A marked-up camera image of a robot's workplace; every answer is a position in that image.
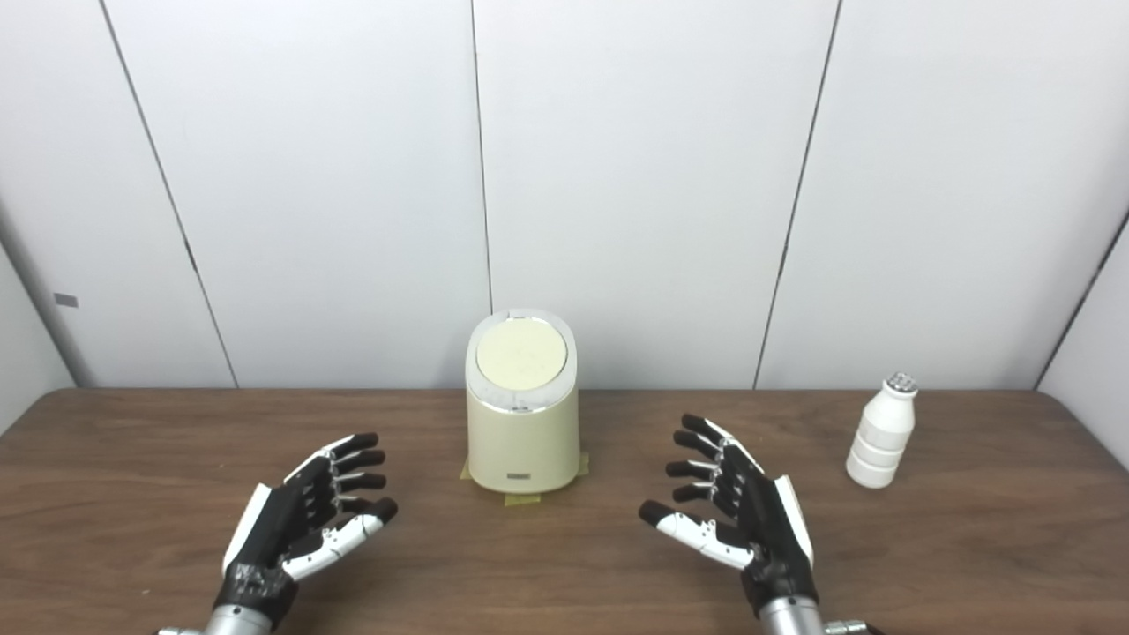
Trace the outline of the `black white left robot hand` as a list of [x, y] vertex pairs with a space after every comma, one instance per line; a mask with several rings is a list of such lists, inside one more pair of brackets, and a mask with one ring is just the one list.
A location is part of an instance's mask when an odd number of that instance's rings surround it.
[[274, 634], [294, 608], [300, 584], [355, 549], [399, 514], [390, 497], [367, 501], [358, 490], [380, 490], [385, 452], [375, 430], [350, 435], [314, 451], [282, 482], [259, 482], [222, 560], [205, 634]]

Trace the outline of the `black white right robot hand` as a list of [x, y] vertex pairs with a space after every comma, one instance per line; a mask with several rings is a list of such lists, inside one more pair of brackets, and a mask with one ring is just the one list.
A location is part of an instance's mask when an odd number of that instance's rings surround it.
[[729, 430], [702, 415], [682, 415], [672, 438], [704, 458], [667, 463], [669, 477], [692, 479], [675, 488], [672, 499], [707, 501], [723, 519], [684, 513], [658, 501], [645, 501], [639, 517], [706, 558], [738, 569], [758, 617], [778, 601], [819, 604], [813, 543], [789, 477], [767, 475]]

